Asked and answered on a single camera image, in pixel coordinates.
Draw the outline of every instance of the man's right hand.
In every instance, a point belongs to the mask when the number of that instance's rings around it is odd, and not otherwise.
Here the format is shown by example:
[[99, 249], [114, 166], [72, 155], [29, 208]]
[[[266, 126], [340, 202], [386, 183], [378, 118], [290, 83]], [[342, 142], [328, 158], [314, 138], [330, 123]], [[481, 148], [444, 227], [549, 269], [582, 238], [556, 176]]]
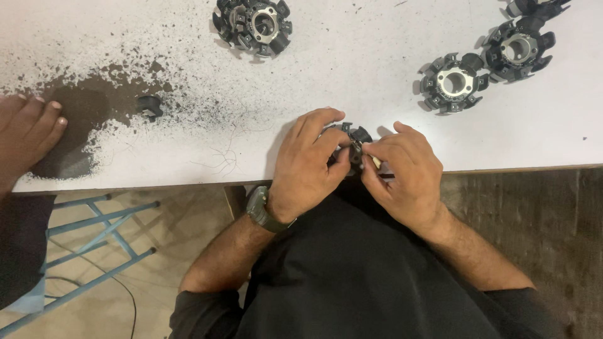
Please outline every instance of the man's right hand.
[[57, 144], [67, 119], [61, 105], [40, 97], [0, 97], [0, 195]]
[[421, 133], [399, 121], [394, 129], [398, 134], [363, 144], [362, 152], [386, 161], [396, 178], [385, 182], [377, 175], [371, 157], [364, 155], [362, 182], [399, 223], [429, 238], [448, 213], [440, 201], [442, 163]]

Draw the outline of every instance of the black cable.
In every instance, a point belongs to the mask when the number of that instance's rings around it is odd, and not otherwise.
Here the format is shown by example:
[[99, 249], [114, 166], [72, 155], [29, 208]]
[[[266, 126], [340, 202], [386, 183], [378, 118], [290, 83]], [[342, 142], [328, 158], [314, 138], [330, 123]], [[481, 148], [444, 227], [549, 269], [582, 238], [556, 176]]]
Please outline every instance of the black cable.
[[[75, 253], [74, 251], [68, 249], [67, 247], [63, 247], [63, 245], [59, 244], [58, 242], [52, 240], [52, 239], [48, 239], [48, 241], [50, 241], [51, 243], [55, 244], [56, 246], [59, 246], [60, 248], [62, 248], [63, 250], [69, 251], [71, 253]], [[87, 261], [90, 265], [98, 268], [99, 270], [101, 270], [103, 273], [107, 273], [107, 271], [103, 270], [99, 265], [96, 265], [94, 262], [88, 260], [87, 258], [84, 258], [83, 256], [79, 256], [79, 258], [84, 259], [85, 261]], [[63, 278], [63, 277], [47, 277], [47, 279], [60, 279], [60, 280], [65, 280], [68, 282], [72, 282], [75, 283], [76, 285], [78, 285], [79, 283], [71, 280], [67, 279], [67, 278]], [[119, 282], [120, 285], [122, 285], [125, 290], [128, 292], [128, 294], [130, 295], [130, 297], [132, 298], [132, 305], [134, 306], [134, 322], [132, 323], [132, 334], [130, 335], [130, 339], [134, 338], [134, 329], [136, 328], [136, 315], [137, 315], [137, 310], [136, 310], [136, 300], [134, 299], [134, 295], [132, 294], [132, 292], [130, 292], [130, 289], [127, 288], [121, 281], [117, 280], [115, 277], [111, 277], [113, 280]]]
[[[45, 279], [57, 279], [57, 280], [62, 280], [62, 281], [66, 281], [66, 282], [72, 283], [72, 284], [76, 285], [77, 287], [81, 287], [81, 284], [80, 284], [79, 282], [77, 282], [77, 281], [75, 281], [75, 280], [67, 279], [67, 278], [65, 278], [65, 277], [55, 277], [55, 276], [49, 276], [49, 277], [46, 277]], [[49, 295], [47, 295], [47, 294], [44, 294], [44, 298], [58, 299], [58, 298], [60, 298], [60, 297], [56, 297], [56, 296], [49, 296]]]

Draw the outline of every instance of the table top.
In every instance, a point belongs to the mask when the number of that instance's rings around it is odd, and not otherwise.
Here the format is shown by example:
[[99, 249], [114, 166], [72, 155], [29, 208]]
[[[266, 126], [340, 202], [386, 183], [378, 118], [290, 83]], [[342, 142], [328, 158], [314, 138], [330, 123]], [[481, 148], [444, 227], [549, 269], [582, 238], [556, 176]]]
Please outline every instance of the table top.
[[[228, 48], [213, 1], [24, 0], [2, 5], [0, 92], [58, 99], [69, 131], [16, 192], [271, 179], [295, 118], [332, 106], [374, 139], [399, 120], [421, 131], [445, 171], [603, 163], [598, 0], [547, 22], [548, 68], [491, 84], [474, 108], [421, 106], [419, 70], [450, 52], [480, 54], [507, 21], [501, 1], [287, 1], [294, 31], [276, 58]], [[156, 94], [150, 123], [135, 100]]]

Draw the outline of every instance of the stool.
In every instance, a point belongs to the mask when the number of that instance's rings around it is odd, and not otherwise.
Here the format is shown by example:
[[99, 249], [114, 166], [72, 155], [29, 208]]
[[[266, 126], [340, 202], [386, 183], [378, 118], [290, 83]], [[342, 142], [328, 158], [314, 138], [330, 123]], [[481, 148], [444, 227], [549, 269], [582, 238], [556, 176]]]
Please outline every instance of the stool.
[[[79, 206], [79, 205], [85, 204], [85, 205], [88, 205], [88, 207], [90, 208], [90, 210], [92, 210], [92, 213], [94, 213], [96, 215], [96, 217], [82, 220], [82, 221], [76, 221], [74, 223], [69, 223], [69, 224], [65, 224], [65, 225], [61, 225], [61, 226], [57, 226], [57, 227], [48, 229], [48, 230], [46, 230], [46, 238], [47, 239], [50, 238], [51, 236], [54, 236], [57, 234], [69, 232], [72, 230], [77, 230], [77, 229], [80, 229], [80, 228], [83, 228], [86, 226], [90, 226], [90, 225], [94, 225], [94, 224], [98, 224], [98, 223], [102, 223], [105, 226], [105, 230], [102, 231], [99, 235], [97, 235], [93, 240], [88, 242], [86, 245], [80, 247], [77, 251], [75, 251], [71, 254], [68, 254], [62, 258], [58, 258], [56, 260], [46, 263], [44, 265], [44, 267], [41, 268], [41, 270], [43, 272], [45, 272], [46, 269], [48, 269], [48, 268], [62, 264], [73, 258], [79, 257], [81, 255], [84, 255], [88, 252], [94, 251], [96, 249], [99, 249], [100, 247], [107, 245], [108, 244], [107, 241], [101, 241], [101, 240], [108, 234], [111, 234], [113, 239], [115, 239], [115, 241], [122, 247], [122, 249], [124, 249], [124, 251], [126, 251], [126, 253], [128, 253], [128, 255], [130, 256], [130, 260], [128, 260], [126, 263], [104, 273], [102, 276], [82, 285], [81, 287], [78, 287], [77, 289], [65, 294], [64, 296], [59, 297], [58, 299], [55, 299], [55, 301], [44, 306], [43, 311], [28, 314], [25, 317], [22, 317], [21, 319], [0, 329], [0, 338], [3, 338], [7, 334], [12, 333], [12, 332], [18, 330], [19, 328], [21, 328], [22, 326], [25, 326], [25, 325], [31, 323], [34, 319], [38, 318], [42, 314], [52, 311], [53, 309], [61, 306], [62, 304], [70, 301], [71, 299], [79, 296], [80, 294], [86, 292], [87, 290], [93, 288], [94, 286], [100, 284], [101, 282], [104, 282], [105, 280], [110, 279], [114, 275], [116, 275], [119, 272], [125, 270], [126, 268], [134, 265], [135, 263], [139, 262], [143, 258], [155, 253], [156, 249], [154, 247], [152, 247], [149, 250], [147, 250], [146, 252], [144, 252], [143, 254], [137, 255], [136, 252], [134, 252], [134, 250], [130, 247], [128, 242], [121, 236], [121, 234], [119, 234], [117, 232], [116, 228], [119, 227], [121, 224], [123, 224], [126, 220], [131, 218], [136, 212], [140, 212], [140, 211], [144, 211], [146, 209], [158, 207], [160, 205], [159, 201], [155, 201], [150, 204], [136, 206], [133, 208], [127, 208], [127, 209], [124, 209], [119, 212], [113, 212], [113, 213], [109, 213], [109, 214], [101, 213], [101, 211], [95, 205], [95, 202], [105, 201], [105, 200], [110, 200], [110, 199], [111, 199], [111, 196], [107, 194], [107, 195], [102, 195], [100, 197], [67, 201], [64, 203], [55, 204], [53, 206], [52, 209], [55, 210], [55, 209], [68, 208], [68, 207]], [[119, 219], [117, 221], [115, 221], [113, 224], [109, 222], [109, 220], [115, 219], [115, 218], [119, 218]], [[30, 293], [27, 293], [25, 296], [21, 297], [21, 299], [14, 302], [13, 305], [19, 303], [22, 299], [35, 297], [35, 296], [32, 296], [31, 294], [39, 294], [40, 293], [39, 287], [40, 287], [40, 284], [38, 284], [38, 286], [36, 286]]]

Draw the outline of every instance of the green watch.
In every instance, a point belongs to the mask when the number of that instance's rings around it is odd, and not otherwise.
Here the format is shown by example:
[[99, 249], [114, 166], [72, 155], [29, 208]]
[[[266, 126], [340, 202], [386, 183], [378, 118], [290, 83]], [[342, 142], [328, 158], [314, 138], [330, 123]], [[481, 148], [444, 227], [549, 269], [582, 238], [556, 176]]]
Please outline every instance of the green watch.
[[247, 203], [247, 214], [253, 221], [258, 223], [258, 225], [272, 233], [279, 233], [295, 223], [297, 218], [288, 224], [278, 222], [266, 211], [265, 206], [267, 202], [268, 188], [266, 186], [260, 186], [253, 191], [251, 198]]

